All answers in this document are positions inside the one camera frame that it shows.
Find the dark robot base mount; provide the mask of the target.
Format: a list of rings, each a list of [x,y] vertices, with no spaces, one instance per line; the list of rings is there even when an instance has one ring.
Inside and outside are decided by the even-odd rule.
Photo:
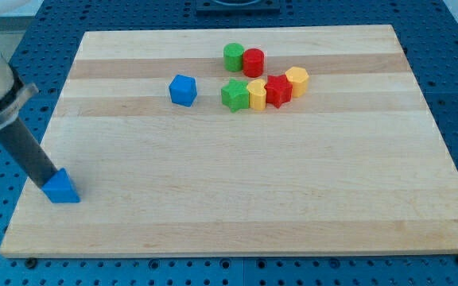
[[[281,0],[197,0],[196,13],[225,14],[247,12],[278,12]]]

